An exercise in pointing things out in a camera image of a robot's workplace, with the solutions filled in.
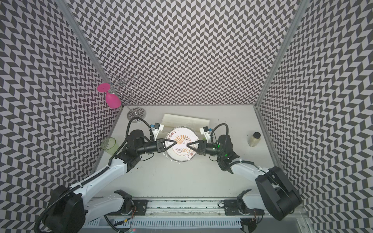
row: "plate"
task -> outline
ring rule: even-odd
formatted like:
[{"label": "plate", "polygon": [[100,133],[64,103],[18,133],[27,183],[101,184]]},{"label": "plate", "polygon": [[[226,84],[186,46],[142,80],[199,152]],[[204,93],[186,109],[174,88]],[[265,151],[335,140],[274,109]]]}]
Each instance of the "plate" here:
[{"label": "plate", "polygon": [[[177,142],[176,145],[166,151],[168,156],[175,161],[188,161],[192,159],[193,156],[197,153],[186,146],[190,142],[198,141],[197,134],[188,127],[180,126],[172,129],[167,134],[166,139],[174,140]],[[171,144],[172,142],[165,142],[166,147],[170,146]],[[194,148],[197,148],[197,146],[198,144],[192,145],[192,147]]]}]

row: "black mounting bracket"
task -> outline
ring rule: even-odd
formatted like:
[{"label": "black mounting bracket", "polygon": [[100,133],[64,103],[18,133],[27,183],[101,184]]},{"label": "black mounting bracket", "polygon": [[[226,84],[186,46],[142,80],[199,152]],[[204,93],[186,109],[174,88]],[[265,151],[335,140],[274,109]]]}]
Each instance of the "black mounting bracket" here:
[{"label": "black mounting bracket", "polygon": [[242,214],[241,211],[238,209],[237,199],[226,199],[224,200],[224,211],[226,216],[233,216],[233,215],[264,215],[264,210],[260,209],[249,209],[248,214]]},{"label": "black mounting bracket", "polygon": [[[141,199],[141,200],[132,200],[134,203],[134,206],[136,207],[136,211],[134,215],[139,215],[139,216],[144,216],[146,209],[148,207],[148,200]],[[117,212],[111,212],[107,215],[112,215],[112,216],[123,216],[124,214],[122,211],[117,211]]]}]

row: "chevron patterned wall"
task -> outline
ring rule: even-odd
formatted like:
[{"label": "chevron patterned wall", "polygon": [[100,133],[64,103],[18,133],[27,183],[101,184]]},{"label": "chevron patterned wall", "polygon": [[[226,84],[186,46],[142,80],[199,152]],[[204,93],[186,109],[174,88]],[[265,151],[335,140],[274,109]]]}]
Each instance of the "chevron patterned wall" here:
[{"label": "chevron patterned wall", "polygon": [[318,232],[373,232],[373,1],[311,1],[260,110]]},{"label": "chevron patterned wall", "polygon": [[254,104],[299,0],[66,0],[132,103]]},{"label": "chevron patterned wall", "polygon": [[0,232],[30,232],[52,189],[89,174],[118,111],[52,0],[0,9]]}]

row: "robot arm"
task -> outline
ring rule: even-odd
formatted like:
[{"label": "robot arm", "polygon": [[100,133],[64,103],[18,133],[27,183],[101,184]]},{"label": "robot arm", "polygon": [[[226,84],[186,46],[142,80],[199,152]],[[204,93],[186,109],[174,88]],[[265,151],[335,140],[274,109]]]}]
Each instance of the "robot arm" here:
[{"label": "robot arm", "polygon": [[238,206],[246,210],[254,208],[267,210],[275,219],[282,220],[302,202],[298,191],[279,167],[274,166],[268,169],[258,167],[253,162],[238,159],[239,156],[233,151],[233,144],[228,133],[221,135],[215,144],[198,140],[188,143],[187,147],[204,156],[207,154],[217,156],[217,163],[221,170],[238,174],[256,183],[260,195],[251,195],[247,190],[238,196],[239,201],[244,203]]},{"label": "robot arm", "polygon": [[[166,147],[165,141],[172,142],[172,145]],[[91,199],[110,182],[134,168],[140,161],[140,155],[163,152],[176,144],[176,141],[168,139],[150,141],[141,130],[132,131],[125,142],[127,144],[123,151],[112,157],[107,166],[69,188],[59,186],[52,192],[47,212],[44,216],[41,214],[43,223],[49,229],[54,233],[74,233],[85,223],[105,214],[117,211],[130,213],[132,196],[122,190],[110,196]],[[40,232],[39,224],[34,227],[37,233]]]}]

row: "red wire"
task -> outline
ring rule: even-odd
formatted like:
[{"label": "red wire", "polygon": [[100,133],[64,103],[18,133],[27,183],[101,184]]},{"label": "red wire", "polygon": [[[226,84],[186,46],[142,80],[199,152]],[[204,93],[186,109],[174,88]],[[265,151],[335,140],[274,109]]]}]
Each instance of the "red wire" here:
[{"label": "red wire", "polygon": [[135,206],[135,211],[132,212],[131,224],[129,225],[130,228],[131,228],[131,226],[132,226],[132,222],[133,222],[133,220],[134,220],[134,214],[135,214],[135,212],[136,212],[136,206]]}]

